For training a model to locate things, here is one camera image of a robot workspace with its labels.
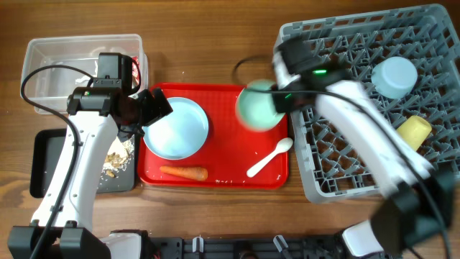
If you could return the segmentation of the white tissue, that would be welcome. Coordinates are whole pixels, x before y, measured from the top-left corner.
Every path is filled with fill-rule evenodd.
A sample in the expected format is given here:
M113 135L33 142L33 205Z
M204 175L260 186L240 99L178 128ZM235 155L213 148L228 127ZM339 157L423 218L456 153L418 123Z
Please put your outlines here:
M94 61L94 65L95 65L95 68L94 68L93 77L97 78L98 77L98 61L97 60Z

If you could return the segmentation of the light blue plate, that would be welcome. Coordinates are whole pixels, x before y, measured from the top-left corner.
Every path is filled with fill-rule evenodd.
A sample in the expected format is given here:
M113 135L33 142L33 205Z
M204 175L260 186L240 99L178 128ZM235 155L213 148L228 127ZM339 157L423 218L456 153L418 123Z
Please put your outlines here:
M209 131L208 117L194 101L183 97L167 99L172 113L143 127L144 143L156 156L182 160L198 152Z

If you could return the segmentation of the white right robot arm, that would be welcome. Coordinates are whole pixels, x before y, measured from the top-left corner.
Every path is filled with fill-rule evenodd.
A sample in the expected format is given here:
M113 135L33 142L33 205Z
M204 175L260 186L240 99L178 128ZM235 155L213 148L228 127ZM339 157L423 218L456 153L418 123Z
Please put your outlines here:
M272 64L276 110L314 106L356 150L385 198L368 220L340 232L347 253L355 258L380 252L399 255L440 235L446 257L451 257L452 171L437 169L416 153L377 110L363 85L343 66L322 63L301 37L275 47Z

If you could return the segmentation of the mint green bowl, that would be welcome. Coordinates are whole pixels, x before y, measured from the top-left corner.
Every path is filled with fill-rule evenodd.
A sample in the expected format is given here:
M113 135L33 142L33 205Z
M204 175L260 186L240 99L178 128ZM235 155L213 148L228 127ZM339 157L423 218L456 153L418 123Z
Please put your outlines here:
M275 127L285 116L277 113L271 94L256 92L269 91L274 81L261 79L250 82L236 99L236 117L246 128L255 132L265 132Z

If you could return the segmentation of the food scraps and rice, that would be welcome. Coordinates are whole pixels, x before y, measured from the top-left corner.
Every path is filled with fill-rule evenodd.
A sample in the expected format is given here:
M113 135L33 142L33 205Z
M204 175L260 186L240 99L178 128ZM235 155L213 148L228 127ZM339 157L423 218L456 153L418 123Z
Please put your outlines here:
M126 171L128 164L134 159L134 139L121 142L116 138L109 148L103 163L102 174L116 178L117 173Z

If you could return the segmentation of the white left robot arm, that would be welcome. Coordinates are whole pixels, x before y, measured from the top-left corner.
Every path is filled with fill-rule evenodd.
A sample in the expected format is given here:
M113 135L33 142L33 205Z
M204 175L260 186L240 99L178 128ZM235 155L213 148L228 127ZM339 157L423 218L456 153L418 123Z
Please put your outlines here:
M67 124L67 135L47 192L28 226L14 226L8 249L13 258L153 258L156 248L146 230L115 230L98 238L91 229L99 177L116 138L143 135L173 109L162 90L133 84L138 64L128 55L100 53L98 72L77 87L61 114L32 106Z

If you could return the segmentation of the red snack wrapper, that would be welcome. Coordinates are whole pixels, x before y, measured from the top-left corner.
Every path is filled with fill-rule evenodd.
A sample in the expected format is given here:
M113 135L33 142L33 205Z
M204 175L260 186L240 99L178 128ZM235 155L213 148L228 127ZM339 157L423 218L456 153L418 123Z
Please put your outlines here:
M133 83L136 86L140 85L140 71L139 71L139 58L137 56L132 57L132 76Z

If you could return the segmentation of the yellow plastic cup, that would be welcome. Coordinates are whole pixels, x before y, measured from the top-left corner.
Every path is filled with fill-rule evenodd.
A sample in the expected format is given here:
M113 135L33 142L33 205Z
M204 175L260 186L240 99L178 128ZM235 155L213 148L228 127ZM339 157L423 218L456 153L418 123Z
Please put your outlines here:
M414 151L418 150L431 131L430 123L416 115L411 116L397 128L397 133Z

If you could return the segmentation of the light blue bowl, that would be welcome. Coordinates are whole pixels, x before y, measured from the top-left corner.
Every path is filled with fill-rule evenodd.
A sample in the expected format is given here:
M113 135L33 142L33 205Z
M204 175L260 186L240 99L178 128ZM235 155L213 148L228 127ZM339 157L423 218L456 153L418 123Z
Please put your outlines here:
M418 80L414 64L401 57L391 57L372 70L371 82L375 90L389 99L401 99L409 94Z

